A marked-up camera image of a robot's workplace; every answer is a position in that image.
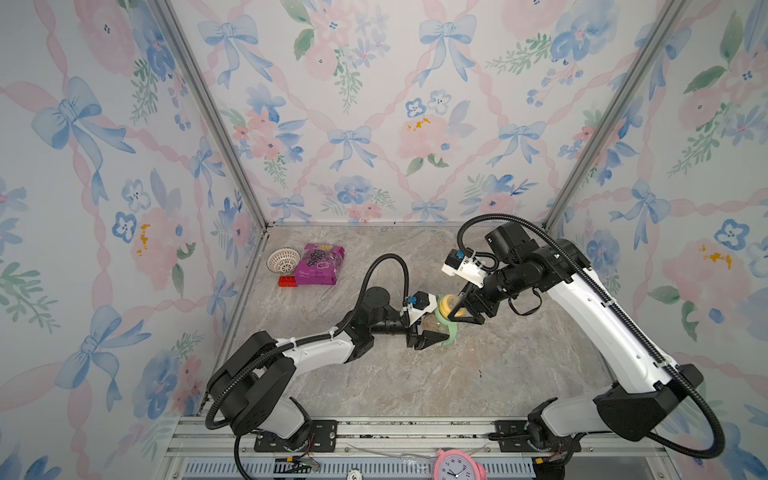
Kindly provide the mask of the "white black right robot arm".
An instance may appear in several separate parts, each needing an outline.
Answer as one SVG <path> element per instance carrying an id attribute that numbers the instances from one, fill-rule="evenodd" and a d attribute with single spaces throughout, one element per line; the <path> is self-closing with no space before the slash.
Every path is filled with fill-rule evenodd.
<path id="1" fill-rule="evenodd" d="M 489 251 L 476 252 L 459 241 L 445 259 L 443 272 L 466 282 L 449 319 L 481 325 L 522 293 L 548 296 L 586 334 L 614 376 L 594 393 L 549 399 L 530 412 L 527 431 L 536 447 L 597 432 L 664 443 L 655 429 L 683 401 L 711 413 L 698 391 L 704 381 L 700 370 L 678 363 L 640 329 L 575 244 L 518 217 L 495 218 L 501 224 L 485 237 Z"/>

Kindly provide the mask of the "yellow screw collar with straw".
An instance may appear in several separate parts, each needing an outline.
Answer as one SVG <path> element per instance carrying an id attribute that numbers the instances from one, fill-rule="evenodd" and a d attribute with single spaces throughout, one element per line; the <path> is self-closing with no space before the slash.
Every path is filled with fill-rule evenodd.
<path id="1" fill-rule="evenodd" d="M 459 321 L 467 316 L 467 310 L 462 305 L 460 295 L 445 295 L 438 304 L 440 315 L 448 321 Z"/>

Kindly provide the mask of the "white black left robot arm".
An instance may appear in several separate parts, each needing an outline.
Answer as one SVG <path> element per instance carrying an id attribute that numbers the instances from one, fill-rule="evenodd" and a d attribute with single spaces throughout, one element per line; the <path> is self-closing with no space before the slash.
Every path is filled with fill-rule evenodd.
<path id="1" fill-rule="evenodd" d="M 434 294 L 418 291 L 396 309 L 387 290 L 370 287 L 326 332 L 290 339 L 276 339 L 265 331 L 253 334 L 208 381 L 212 405 L 206 428 L 229 428 L 237 437 L 260 435 L 286 450 L 305 446 L 314 421 L 286 394 L 294 379 L 361 358 L 373 348 L 378 334 L 402 335 L 413 350 L 443 343 L 450 339 L 448 334 L 423 327 L 423 318 L 438 310 Z"/>

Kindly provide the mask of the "amber baby bottle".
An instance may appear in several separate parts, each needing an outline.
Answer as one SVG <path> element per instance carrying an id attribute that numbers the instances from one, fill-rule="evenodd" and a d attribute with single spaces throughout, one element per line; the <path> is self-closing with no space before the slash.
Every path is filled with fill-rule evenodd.
<path id="1" fill-rule="evenodd" d="M 443 325 L 439 319 L 433 315 L 426 315 L 422 319 L 422 326 L 425 331 L 434 331 L 441 334 L 449 334 L 449 328 Z"/>

